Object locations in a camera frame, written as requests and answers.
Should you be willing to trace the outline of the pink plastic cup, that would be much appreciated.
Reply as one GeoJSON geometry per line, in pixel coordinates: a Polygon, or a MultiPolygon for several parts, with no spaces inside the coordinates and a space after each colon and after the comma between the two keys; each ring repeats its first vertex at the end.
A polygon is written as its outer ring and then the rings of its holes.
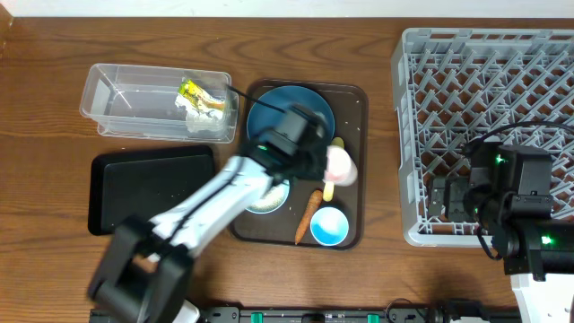
{"type": "Polygon", "coordinates": [[[357,180],[358,169],[350,154],[343,148],[329,145],[326,157],[325,182],[332,182],[335,186],[349,187],[357,180]]]}

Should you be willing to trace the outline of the white tissue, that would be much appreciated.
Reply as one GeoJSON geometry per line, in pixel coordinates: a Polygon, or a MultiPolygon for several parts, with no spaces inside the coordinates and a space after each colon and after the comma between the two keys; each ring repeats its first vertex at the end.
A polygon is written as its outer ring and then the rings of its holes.
{"type": "Polygon", "coordinates": [[[223,120],[225,102],[208,96],[198,95],[184,96],[179,94],[175,105],[186,112],[186,126],[190,133],[213,130],[223,120]]]}

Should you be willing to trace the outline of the yellow green snack wrapper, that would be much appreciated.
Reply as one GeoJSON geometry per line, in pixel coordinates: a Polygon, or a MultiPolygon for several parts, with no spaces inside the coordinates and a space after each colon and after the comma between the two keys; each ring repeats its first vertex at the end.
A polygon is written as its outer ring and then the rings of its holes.
{"type": "Polygon", "coordinates": [[[185,79],[182,82],[178,88],[178,94],[188,100],[192,106],[197,109],[203,106],[208,109],[223,111],[225,107],[225,100],[215,98],[191,79],[185,79]]]}

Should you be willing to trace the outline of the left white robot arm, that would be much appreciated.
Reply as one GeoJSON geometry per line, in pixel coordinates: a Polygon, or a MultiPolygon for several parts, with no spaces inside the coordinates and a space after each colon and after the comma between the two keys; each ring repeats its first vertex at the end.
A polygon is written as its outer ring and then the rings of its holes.
{"type": "Polygon", "coordinates": [[[187,301],[193,265],[239,214],[285,180],[321,180],[330,142],[320,119],[283,120],[254,135],[179,205],[120,224],[87,289],[118,322],[196,322],[187,301]]]}

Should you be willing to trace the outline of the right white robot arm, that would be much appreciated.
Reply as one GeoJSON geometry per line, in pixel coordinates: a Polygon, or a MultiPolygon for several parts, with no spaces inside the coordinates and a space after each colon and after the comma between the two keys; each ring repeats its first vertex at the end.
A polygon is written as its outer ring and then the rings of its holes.
{"type": "Polygon", "coordinates": [[[502,262],[524,322],[573,320],[573,224],[552,218],[552,157],[544,149],[473,140],[470,172],[437,177],[432,202],[471,220],[488,258],[502,262]]]}

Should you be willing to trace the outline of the grey dishwasher rack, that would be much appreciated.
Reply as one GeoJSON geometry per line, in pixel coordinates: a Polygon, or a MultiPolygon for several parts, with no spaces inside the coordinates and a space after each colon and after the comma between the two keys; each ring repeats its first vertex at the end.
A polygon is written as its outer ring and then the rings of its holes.
{"type": "Polygon", "coordinates": [[[572,219],[572,31],[410,28],[391,67],[409,244],[478,246],[474,222],[430,215],[428,186],[433,176],[466,175],[462,148],[480,136],[545,149],[553,160],[552,217],[572,219]]]}

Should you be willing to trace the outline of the yellow plastic spoon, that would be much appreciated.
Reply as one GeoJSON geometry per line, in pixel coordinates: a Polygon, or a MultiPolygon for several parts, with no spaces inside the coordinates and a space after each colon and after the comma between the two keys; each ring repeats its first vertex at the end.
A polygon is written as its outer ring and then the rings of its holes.
{"type": "MultiPolygon", "coordinates": [[[[340,148],[344,148],[344,140],[341,137],[335,137],[332,142],[331,145],[334,146],[338,146],[340,148]]],[[[335,184],[333,182],[326,182],[324,189],[323,189],[323,200],[325,202],[330,202],[333,199],[334,196],[334,190],[335,190],[335,184]]]]}

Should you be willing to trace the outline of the orange carrot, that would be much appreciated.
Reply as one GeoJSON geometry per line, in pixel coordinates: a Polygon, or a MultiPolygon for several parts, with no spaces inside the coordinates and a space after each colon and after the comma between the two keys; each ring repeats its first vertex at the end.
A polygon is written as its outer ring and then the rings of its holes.
{"type": "Polygon", "coordinates": [[[318,210],[323,200],[323,192],[319,189],[312,192],[309,201],[301,217],[297,231],[295,232],[294,244],[298,245],[306,234],[310,226],[310,221],[313,214],[318,210]]]}

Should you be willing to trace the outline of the light blue rice bowl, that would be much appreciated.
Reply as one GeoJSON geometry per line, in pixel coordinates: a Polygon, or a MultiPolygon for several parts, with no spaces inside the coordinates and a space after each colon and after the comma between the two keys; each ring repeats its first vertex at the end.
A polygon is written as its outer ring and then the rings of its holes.
{"type": "Polygon", "coordinates": [[[290,193],[290,183],[285,180],[282,184],[274,186],[247,211],[253,214],[269,214],[278,209],[286,200],[290,193]]]}

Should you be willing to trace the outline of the dark brown serving tray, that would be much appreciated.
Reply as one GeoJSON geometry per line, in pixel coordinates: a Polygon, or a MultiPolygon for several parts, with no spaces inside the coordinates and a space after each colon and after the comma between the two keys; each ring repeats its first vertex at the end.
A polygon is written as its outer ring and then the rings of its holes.
{"type": "MultiPolygon", "coordinates": [[[[344,149],[358,169],[356,181],[348,187],[335,188],[334,198],[328,203],[343,211],[349,223],[347,236],[334,249],[346,250],[358,245],[364,224],[369,116],[366,93],[347,84],[261,79],[249,86],[247,95],[277,108],[288,108],[294,102],[321,114],[326,106],[331,108],[334,117],[329,126],[335,137],[343,139],[344,149]]],[[[297,179],[282,206],[268,214],[246,211],[231,223],[230,232],[239,240],[292,247],[311,193],[323,186],[321,181],[297,179]]]]}

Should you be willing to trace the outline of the dark blue plate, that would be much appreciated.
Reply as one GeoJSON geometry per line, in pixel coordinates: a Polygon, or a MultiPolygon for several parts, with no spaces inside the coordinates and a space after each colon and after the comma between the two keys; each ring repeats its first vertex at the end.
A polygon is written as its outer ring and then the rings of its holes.
{"type": "MultiPolygon", "coordinates": [[[[335,136],[335,116],[331,107],[319,93],[309,88],[296,85],[279,86],[261,94],[257,99],[281,110],[291,110],[293,105],[301,105],[323,119],[326,126],[323,133],[326,137],[332,139],[335,136]]],[[[282,120],[282,112],[254,103],[247,116],[243,142],[249,141],[262,129],[276,127],[282,123],[282,120]]]]}

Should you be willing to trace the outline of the light blue plastic cup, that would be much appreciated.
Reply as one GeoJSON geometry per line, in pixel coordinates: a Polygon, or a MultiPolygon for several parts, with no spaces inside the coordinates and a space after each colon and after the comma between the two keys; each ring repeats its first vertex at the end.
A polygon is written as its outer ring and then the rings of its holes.
{"type": "Polygon", "coordinates": [[[338,208],[319,208],[310,221],[311,235],[322,246],[333,247],[342,243],[350,226],[345,214],[338,208]]]}

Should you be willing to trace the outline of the black plastic bin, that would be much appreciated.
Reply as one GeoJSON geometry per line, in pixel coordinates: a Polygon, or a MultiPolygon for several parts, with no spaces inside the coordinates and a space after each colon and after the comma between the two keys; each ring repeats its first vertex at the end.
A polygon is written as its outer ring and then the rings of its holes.
{"type": "Polygon", "coordinates": [[[111,234],[130,215],[170,210],[215,175],[207,145],[105,153],[91,163],[88,231],[111,234]]]}

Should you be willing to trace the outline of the clear plastic bin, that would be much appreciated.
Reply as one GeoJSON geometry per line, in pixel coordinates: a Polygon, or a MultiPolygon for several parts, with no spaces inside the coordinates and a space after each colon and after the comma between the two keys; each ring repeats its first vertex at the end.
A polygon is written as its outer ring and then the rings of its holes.
{"type": "Polygon", "coordinates": [[[238,122],[239,96],[224,72],[147,65],[96,64],[88,73],[80,113],[98,123],[104,136],[230,144],[238,122]],[[190,133],[186,112],[175,105],[178,88],[191,79],[225,100],[222,122],[190,133]]]}

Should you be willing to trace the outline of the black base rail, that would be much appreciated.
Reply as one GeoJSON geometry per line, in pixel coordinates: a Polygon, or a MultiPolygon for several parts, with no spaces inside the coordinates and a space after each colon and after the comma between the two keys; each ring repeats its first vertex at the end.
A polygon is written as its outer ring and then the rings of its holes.
{"type": "Polygon", "coordinates": [[[195,323],[521,323],[518,310],[495,309],[479,301],[451,299],[416,305],[407,299],[391,301],[384,309],[242,309],[224,306],[202,310],[186,302],[177,322],[195,323]]]}

